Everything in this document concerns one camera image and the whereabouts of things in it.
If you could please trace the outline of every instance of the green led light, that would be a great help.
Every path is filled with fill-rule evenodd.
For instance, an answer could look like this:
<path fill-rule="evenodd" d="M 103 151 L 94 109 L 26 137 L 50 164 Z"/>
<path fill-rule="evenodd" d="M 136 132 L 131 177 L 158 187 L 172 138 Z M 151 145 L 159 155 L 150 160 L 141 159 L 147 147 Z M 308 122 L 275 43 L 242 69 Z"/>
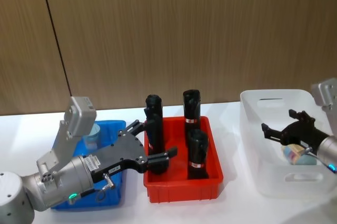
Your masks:
<path fill-rule="evenodd" d="M 69 196 L 69 199 L 73 199 L 73 198 L 75 198 L 77 196 L 77 193 L 73 193 L 73 194 L 71 194 L 70 196 Z"/>

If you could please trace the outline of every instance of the black flashlight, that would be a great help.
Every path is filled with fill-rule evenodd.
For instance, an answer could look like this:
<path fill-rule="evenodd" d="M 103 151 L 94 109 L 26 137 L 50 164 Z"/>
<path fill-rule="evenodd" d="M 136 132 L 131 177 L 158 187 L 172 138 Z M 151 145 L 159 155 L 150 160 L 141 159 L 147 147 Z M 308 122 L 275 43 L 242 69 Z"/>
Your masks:
<path fill-rule="evenodd" d="M 188 179 L 209 178 L 206 170 L 208 148 L 209 138 L 205 132 L 200 129 L 193 129 L 189 132 Z"/>
<path fill-rule="evenodd" d="M 183 93 L 185 116 L 185 143 L 188 147 L 188 133 L 200 129 L 200 91 L 188 90 Z"/>
<path fill-rule="evenodd" d="M 145 131 L 148 138 L 148 154 L 159 154 L 165 152 L 162 99 L 158 95 L 149 95 L 145 102 L 144 112 L 147 121 Z M 151 167 L 151 171 L 155 174 L 161 174 L 166 169 L 167 167 L 161 164 Z"/>

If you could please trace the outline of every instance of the black bottle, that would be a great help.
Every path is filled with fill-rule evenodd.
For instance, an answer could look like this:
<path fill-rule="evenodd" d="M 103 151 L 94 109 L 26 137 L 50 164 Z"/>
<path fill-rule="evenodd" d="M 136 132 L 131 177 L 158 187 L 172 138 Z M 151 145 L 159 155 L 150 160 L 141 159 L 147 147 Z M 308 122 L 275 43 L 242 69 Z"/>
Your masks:
<path fill-rule="evenodd" d="M 206 158 L 209 139 L 205 132 L 194 129 L 189 132 L 189 162 L 187 166 L 188 179 L 209 178 L 206 170 Z"/>
<path fill-rule="evenodd" d="M 165 152 L 162 99 L 158 95 L 149 95 L 145 102 L 146 108 L 144 112 L 147 120 L 148 154 L 159 154 Z M 151 171 L 155 174 L 161 174 L 166 169 L 167 167 L 161 164 L 151 167 Z"/>
<path fill-rule="evenodd" d="M 200 91 L 188 90 L 183 93 L 185 116 L 185 143 L 188 147 L 188 133 L 200 129 Z"/>

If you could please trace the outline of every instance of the red label band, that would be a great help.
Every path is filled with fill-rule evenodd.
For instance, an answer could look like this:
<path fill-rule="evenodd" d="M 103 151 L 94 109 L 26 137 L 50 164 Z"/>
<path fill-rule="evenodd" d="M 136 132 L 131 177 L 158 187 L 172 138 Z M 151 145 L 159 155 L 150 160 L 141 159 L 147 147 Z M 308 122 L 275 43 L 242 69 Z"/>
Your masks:
<path fill-rule="evenodd" d="M 185 122 L 190 123 L 190 124 L 194 124 L 194 123 L 198 122 L 198 120 L 185 119 Z"/>
<path fill-rule="evenodd" d="M 192 167 L 194 167 L 194 168 L 197 168 L 197 169 L 205 167 L 205 163 L 189 162 L 189 165 L 192 166 Z"/>

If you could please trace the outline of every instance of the blue plastic bin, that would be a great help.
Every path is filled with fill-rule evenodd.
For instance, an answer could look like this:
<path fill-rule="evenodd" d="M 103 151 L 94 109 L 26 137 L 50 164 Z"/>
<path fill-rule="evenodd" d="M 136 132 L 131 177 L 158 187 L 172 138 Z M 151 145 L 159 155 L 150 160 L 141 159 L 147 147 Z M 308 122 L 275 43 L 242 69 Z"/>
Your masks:
<path fill-rule="evenodd" d="M 126 127 L 126 123 L 123 120 L 105 120 L 105 121 L 96 121 L 101 128 L 101 142 L 98 143 L 98 148 L 103 148 L 105 146 L 114 143 L 117 140 L 118 131 L 124 129 Z M 83 138 L 80 142 L 78 142 L 74 155 L 89 155 L 93 151 L 87 150 Z M 88 196 L 77 200 L 73 205 L 70 205 L 67 201 L 57 205 L 56 207 L 52 207 L 55 210 L 61 211 L 71 211 L 72 209 L 80 210 L 91 208 L 90 210 L 94 210 L 92 208 L 99 207 L 107 207 L 107 206 L 115 206 L 119 204 L 121 200 L 121 187 L 122 187 L 122 173 L 117 173 L 112 176 L 112 180 L 115 184 L 115 189 L 106 191 L 104 200 L 97 202 L 96 195 L 97 192 L 93 194 L 89 194 Z M 94 184 L 94 189 L 100 190 L 106 185 L 106 181 L 101 181 Z"/>

